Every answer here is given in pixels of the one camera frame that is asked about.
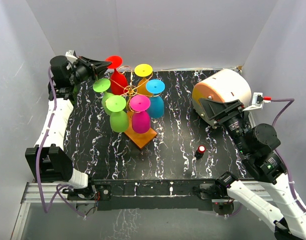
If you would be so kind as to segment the red plastic wine glass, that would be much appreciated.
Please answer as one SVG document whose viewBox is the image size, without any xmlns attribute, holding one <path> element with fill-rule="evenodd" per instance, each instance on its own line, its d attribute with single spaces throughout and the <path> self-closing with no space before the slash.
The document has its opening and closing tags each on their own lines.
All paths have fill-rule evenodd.
<svg viewBox="0 0 306 240">
<path fill-rule="evenodd" d="M 125 88 L 128 86 L 126 77 L 118 71 L 118 67 L 122 65 L 123 59 L 118 55 L 109 56 L 106 61 L 111 62 L 109 69 L 113 69 L 114 72 L 110 77 L 110 88 L 114 95 L 124 94 Z"/>
</svg>

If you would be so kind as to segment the orange plastic wine glass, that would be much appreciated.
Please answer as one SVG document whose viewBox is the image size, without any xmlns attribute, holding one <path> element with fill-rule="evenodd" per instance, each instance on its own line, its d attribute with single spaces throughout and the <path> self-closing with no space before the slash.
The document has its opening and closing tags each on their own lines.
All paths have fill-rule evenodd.
<svg viewBox="0 0 306 240">
<path fill-rule="evenodd" d="M 134 72 L 137 76 L 141 77 L 140 82 L 137 84 L 137 93 L 140 95 L 145 95 L 147 97 L 153 96 L 147 89 L 146 84 L 149 82 L 149 78 L 153 73 L 153 68 L 151 65 L 142 63 L 135 67 Z"/>
</svg>

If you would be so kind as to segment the green plastic wine glass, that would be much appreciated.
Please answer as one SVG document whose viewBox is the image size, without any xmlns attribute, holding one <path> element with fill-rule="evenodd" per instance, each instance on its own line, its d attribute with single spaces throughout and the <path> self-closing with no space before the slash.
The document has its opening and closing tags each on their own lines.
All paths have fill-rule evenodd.
<svg viewBox="0 0 306 240">
<path fill-rule="evenodd" d="M 107 106 L 106 106 L 106 101 L 113 96 L 112 93 L 108 92 L 108 90 L 110 89 L 111 86 L 111 81 L 110 79 L 107 78 L 101 78 L 95 81 L 95 83 L 93 84 L 93 90 L 96 93 L 103 93 L 103 97 L 102 97 L 102 107 L 104 108 L 104 111 L 110 116 L 112 111 L 110 111 Z"/>
<path fill-rule="evenodd" d="M 124 111 L 126 99 L 120 95 L 113 95 L 106 101 L 106 107 L 111 111 L 110 126 L 116 133 L 123 133 L 129 127 L 128 115 Z"/>
</svg>

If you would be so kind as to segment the pink plastic wine glass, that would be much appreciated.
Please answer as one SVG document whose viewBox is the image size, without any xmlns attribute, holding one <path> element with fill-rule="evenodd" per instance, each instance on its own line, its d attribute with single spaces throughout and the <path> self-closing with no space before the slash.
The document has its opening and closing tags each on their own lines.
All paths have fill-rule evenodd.
<svg viewBox="0 0 306 240">
<path fill-rule="evenodd" d="M 150 129 L 150 116 L 146 112 L 150 107 L 150 99 L 143 95 L 136 95 L 130 100 L 130 107 L 134 111 L 132 128 L 136 133 L 144 134 Z"/>
</svg>

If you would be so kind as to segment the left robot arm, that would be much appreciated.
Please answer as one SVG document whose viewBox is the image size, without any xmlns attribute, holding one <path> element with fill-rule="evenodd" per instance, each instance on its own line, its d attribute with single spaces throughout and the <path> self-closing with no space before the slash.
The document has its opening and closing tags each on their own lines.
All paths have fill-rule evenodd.
<svg viewBox="0 0 306 240">
<path fill-rule="evenodd" d="M 62 182 L 79 189 L 86 200 L 96 194 L 88 175 L 76 170 L 63 150 L 69 117 L 73 112 L 77 86 L 89 79 L 103 77 L 110 61 L 99 61 L 71 54 L 58 55 L 50 60 L 48 69 L 48 111 L 41 134 L 34 147 L 25 151 L 25 158 L 36 181 Z"/>
</svg>

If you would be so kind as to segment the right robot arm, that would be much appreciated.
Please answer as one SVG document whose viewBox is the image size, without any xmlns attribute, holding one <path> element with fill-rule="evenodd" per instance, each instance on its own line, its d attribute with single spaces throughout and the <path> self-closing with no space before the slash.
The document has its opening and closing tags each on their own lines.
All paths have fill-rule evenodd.
<svg viewBox="0 0 306 240">
<path fill-rule="evenodd" d="M 294 188 L 284 161 L 276 153 L 281 144 L 275 128 L 266 123 L 252 127 L 239 100 L 199 100 L 209 121 L 223 126 L 239 152 L 247 172 L 272 198 L 270 204 L 227 171 L 215 180 L 216 194 L 239 201 L 262 220 L 278 240 L 306 240 L 306 206 Z"/>
</svg>

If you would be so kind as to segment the blue plastic wine glass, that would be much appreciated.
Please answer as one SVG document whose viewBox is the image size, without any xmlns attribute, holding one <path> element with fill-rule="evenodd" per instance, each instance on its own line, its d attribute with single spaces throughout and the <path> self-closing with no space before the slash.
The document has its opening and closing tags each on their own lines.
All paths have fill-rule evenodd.
<svg viewBox="0 0 306 240">
<path fill-rule="evenodd" d="M 153 94 L 150 97 L 150 107 L 147 112 L 151 118 L 160 118 L 164 115 L 164 101 L 159 96 L 165 90 L 165 84 L 158 79 L 152 79 L 146 84 L 146 90 Z"/>
</svg>

